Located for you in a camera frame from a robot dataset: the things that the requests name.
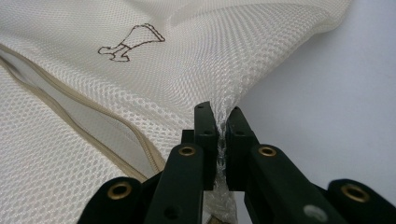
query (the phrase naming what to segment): black plastic part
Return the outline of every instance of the black plastic part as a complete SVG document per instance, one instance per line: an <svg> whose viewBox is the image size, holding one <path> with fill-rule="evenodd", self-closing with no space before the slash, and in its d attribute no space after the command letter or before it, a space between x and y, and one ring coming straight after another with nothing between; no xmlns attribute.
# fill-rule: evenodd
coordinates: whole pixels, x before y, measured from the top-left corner
<svg viewBox="0 0 396 224"><path fill-rule="evenodd" d="M155 190L146 224L201 224L204 152L194 144L174 147Z"/></svg>
<svg viewBox="0 0 396 224"><path fill-rule="evenodd" d="M88 202L78 223L142 223L144 214L141 214L142 206L139 202L141 189L140 182L129 177L117 177L107 181Z"/></svg>
<svg viewBox="0 0 396 224"><path fill-rule="evenodd" d="M140 202L141 202L140 214L142 214L143 217L146 216L146 213L149 210L152 197L154 195L155 190L157 189L158 183L160 182L162 175L163 172L159 172L158 174L146 180L142 184L142 192L140 195Z"/></svg>
<svg viewBox="0 0 396 224"><path fill-rule="evenodd" d="M279 148L255 146L250 158L252 176L275 223L347 223Z"/></svg>
<svg viewBox="0 0 396 224"><path fill-rule="evenodd" d="M181 143L194 143L194 130L183 130Z"/></svg>
<svg viewBox="0 0 396 224"><path fill-rule="evenodd" d="M213 190L217 171L219 132L209 102L194 108L194 143L205 151L204 189Z"/></svg>
<svg viewBox="0 0 396 224"><path fill-rule="evenodd" d="M272 224L274 223L274 212L260 192L256 180L250 178L247 182L245 192L245 206L253 224Z"/></svg>
<svg viewBox="0 0 396 224"><path fill-rule="evenodd" d="M249 151L258 144L259 141L251 131L244 114L236 107L227 120L226 175L229 190L246 190Z"/></svg>
<svg viewBox="0 0 396 224"><path fill-rule="evenodd" d="M396 208L357 181L334 180L330 183L327 194L329 201L349 223L396 223Z"/></svg>

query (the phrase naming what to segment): white mesh fabric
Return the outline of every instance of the white mesh fabric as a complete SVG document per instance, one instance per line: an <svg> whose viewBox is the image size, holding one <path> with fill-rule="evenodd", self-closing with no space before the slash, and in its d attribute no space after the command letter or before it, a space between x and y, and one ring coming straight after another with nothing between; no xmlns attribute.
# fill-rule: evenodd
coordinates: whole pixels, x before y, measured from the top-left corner
<svg viewBox="0 0 396 224"><path fill-rule="evenodd" d="M124 175L0 66L0 223L74 223Z"/></svg>
<svg viewBox="0 0 396 224"><path fill-rule="evenodd" d="M137 126L167 158L192 128L195 105L210 100L221 129L251 86L311 35L336 27L348 4L9 0L0 43Z"/></svg>

